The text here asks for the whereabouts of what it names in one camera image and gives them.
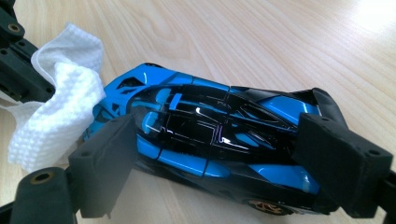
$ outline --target toy car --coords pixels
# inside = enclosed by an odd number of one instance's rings
[[[116,78],[105,91],[85,137],[109,120],[133,114],[135,168],[273,215],[337,209],[290,157],[300,113],[346,125],[327,92],[229,87],[152,63]]]

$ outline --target tissue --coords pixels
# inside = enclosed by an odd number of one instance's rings
[[[46,103],[1,106],[17,123],[9,162],[29,173],[64,162],[93,122],[92,108],[105,97],[98,75],[102,58],[102,42],[71,23],[34,54],[33,67],[56,92]]]

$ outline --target light wood surface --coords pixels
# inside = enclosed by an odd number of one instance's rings
[[[396,154],[394,1],[17,0],[15,9],[25,38],[38,47],[69,21],[102,39],[104,84],[151,62],[228,85],[320,87],[352,131]],[[12,116],[1,110],[0,204],[13,200],[25,175],[7,163],[14,129]],[[132,171],[110,220],[79,223],[381,223],[383,217],[381,209],[375,219],[352,219],[342,210],[273,217]]]

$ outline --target car tire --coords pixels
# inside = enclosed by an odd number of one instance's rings
[[[249,207],[274,216],[285,216],[293,213],[288,208],[285,208],[279,204],[268,203],[261,199],[247,199],[244,200],[244,202]]]

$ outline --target black plastic arm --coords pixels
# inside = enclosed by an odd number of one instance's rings
[[[55,93],[54,87],[30,63],[37,48],[23,38],[18,23],[15,0],[0,0],[0,91],[15,101],[46,102]]]
[[[373,217],[380,205],[396,219],[390,153],[321,116],[302,114],[298,130],[292,157],[332,200],[351,217]]]
[[[134,118],[113,119],[69,157],[66,170],[33,172],[18,185],[14,203],[0,207],[1,224],[77,223],[110,214],[137,160]]]

